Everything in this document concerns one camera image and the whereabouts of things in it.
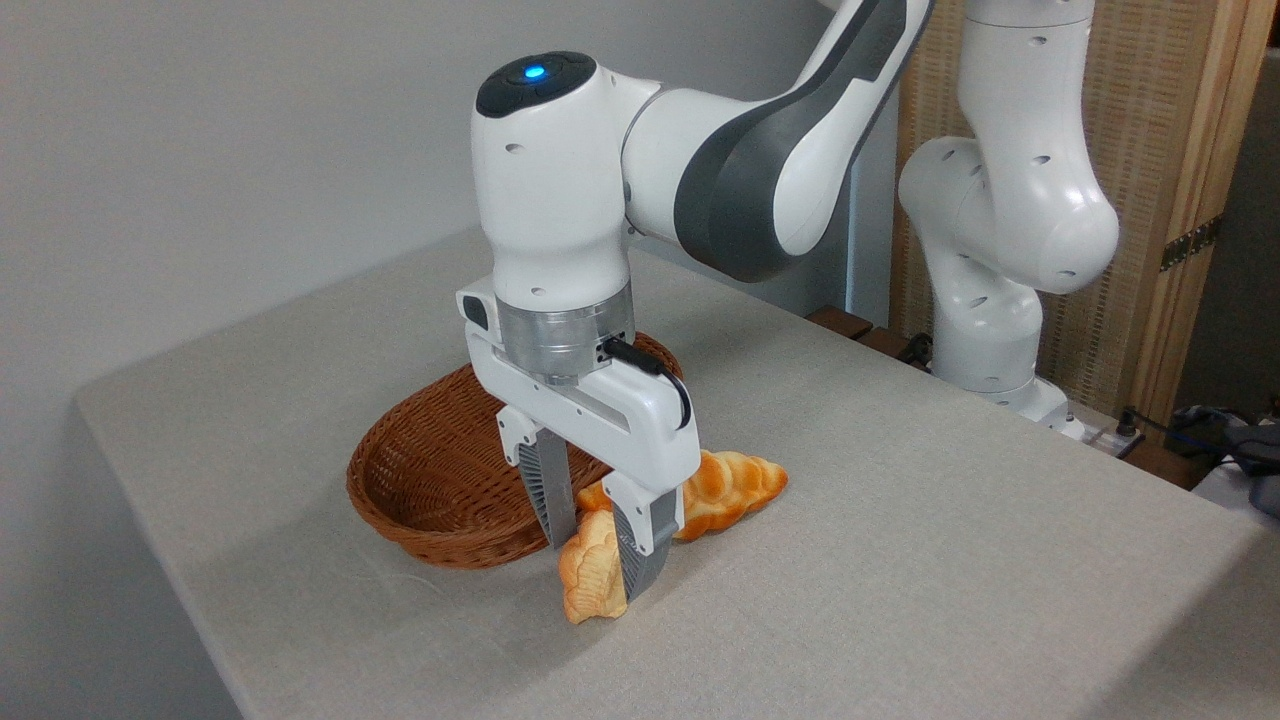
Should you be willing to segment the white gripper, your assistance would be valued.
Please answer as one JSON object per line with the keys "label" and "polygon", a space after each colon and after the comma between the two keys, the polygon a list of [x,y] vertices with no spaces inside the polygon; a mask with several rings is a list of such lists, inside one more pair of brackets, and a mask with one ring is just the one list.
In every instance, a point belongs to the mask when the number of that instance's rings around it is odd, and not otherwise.
{"label": "white gripper", "polygon": [[509,364],[481,333],[466,336],[474,372],[504,406],[497,414],[507,462],[518,470],[550,547],[577,528],[567,442],[612,469],[612,502],[626,600],[660,575],[684,528],[681,484],[699,469],[698,427],[682,427],[676,388],[613,361],[576,386],[548,386]]}

